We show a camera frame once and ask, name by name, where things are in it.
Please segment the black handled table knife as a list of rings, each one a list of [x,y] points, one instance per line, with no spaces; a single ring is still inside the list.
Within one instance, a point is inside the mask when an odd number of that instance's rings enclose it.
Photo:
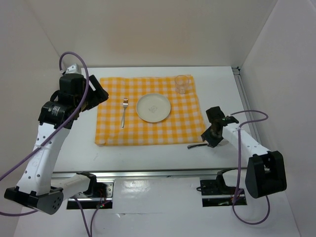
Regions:
[[[227,145],[227,142],[224,143],[219,143],[217,146],[224,146]],[[187,149],[193,149],[193,148],[197,148],[197,147],[210,147],[210,145],[208,143],[200,143],[200,144],[192,144],[192,145],[188,145]]]

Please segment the yellow white checkered cloth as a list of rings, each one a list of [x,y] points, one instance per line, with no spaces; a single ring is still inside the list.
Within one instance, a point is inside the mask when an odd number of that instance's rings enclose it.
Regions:
[[[200,111],[194,77],[189,89],[176,92],[174,77],[100,78],[109,98],[97,110],[95,144],[100,146],[168,145],[201,142],[206,130]],[[149,93],[164,95],[171,103],[169,116],[161,122],[143,121],[136,113],[138,100]],[[124,128],[123,99],[128,98]]]

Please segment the silver fork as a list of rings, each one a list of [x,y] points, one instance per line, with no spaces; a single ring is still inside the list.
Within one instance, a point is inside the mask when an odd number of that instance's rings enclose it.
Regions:
[[[126,112],[126,109],[128,108],[128,98],[124,98],[123,99],[123,114],[122,114],[122,118],[121,118],[121,125],[120,127],[121,128],[124,128],[124,124],[125,124],[125,112]]]

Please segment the clear plastic cup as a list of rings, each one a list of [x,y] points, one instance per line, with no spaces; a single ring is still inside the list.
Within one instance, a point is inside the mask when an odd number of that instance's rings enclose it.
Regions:
[[[178,75],[175,77],[174,81],[177,93],[185,94],[189,87],[189,77],[186,75]]]

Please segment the cream round plate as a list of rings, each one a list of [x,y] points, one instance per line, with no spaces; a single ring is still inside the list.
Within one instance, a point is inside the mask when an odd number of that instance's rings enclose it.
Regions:
[[[142,96],[136,104],[137,115],[146,122],[157,123],[166,119],[171,112],[171,103],[159,93]]]

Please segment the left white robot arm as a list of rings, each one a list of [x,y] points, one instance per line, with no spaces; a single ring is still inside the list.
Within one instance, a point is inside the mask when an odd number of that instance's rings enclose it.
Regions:
[[[35,154],[17,185],[4,193],[5,199],[49,215],[56,213],[64,200],[78,193],[92,197],[106,189],[94,174],[84,171],[71,178],[51,181],[61,147],[79,112],[90,110],[109,97],[94,75],[86,81],[81,74],[64,74],[59,86],[41,108]]]

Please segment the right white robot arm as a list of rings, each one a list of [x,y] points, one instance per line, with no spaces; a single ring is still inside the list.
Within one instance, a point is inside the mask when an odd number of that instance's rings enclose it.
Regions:
[[[247,190],[254,199],[279,193],[287,189],[283,155],[262,146],[242,127],[249,121],[240,123],[232,113],[224,115],[219,106],[206,110],[211,126],[201,135],[208,147],[217,147],[227,140],[238,151],[236,190],[233,203],[241,189]]]

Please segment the front aluminium rail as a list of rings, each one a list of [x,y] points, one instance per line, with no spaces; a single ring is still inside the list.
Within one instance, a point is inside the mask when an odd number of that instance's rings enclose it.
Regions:
[[[214,176],[219,171],[236,168],[199,168],[199,169],[165,169],[165,170],[123,170],[123,171],[89,171],[98,178],[158,178]]]

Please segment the aluminium rail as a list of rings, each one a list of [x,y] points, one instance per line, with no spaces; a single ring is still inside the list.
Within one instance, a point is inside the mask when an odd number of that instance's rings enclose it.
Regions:
[[[123,171],[89,171],[98,178],[158,178],[214,176],[219,171],[236,168],[199,168],[199,169],[165,169],[165,170],[123,170]]]
[[[232,67],[233,75],[237,84],[238,92],[241,98],[241,102],[243,105],[244,110],[250,110],[250,104],[249,100],[245,91],[245,87],[242,81],[241,73],[240,73],[240,68],[239,67]],[[257,125],[255,123],[249,123],[248,124],[250,134],[259,142],[261,143],[260,135],[257,129]]]

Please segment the right side aluminium rail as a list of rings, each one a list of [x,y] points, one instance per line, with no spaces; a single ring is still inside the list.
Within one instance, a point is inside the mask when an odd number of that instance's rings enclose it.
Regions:
[[[241,98],[241,102],[243,105],[244,110],[250,110],[250,104],[249,100],[245,91],[245,87],[242,81],[241,73],[240,73],[240,68],[239,67],[232,67],[233,75],[237,84],[238,92]],[[250,134],[259,142],[261,143],[260,135],[257,129],[257,125],[255,123],[249,123],[248,124]]]

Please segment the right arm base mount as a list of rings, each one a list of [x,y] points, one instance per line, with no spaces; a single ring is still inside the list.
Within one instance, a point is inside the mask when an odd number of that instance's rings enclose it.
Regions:
[[[203,207],[224,207],[233,205],[235,187],[220,186],[215,179],[200,180],[196,188],[201,193]]]

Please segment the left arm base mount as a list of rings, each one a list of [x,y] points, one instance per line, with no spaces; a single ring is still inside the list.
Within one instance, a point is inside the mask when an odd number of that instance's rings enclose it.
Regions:
[[[89,172],[78,172],[66,178],[63,184],[67,209],[111,209],[113,206],[114,181]]]

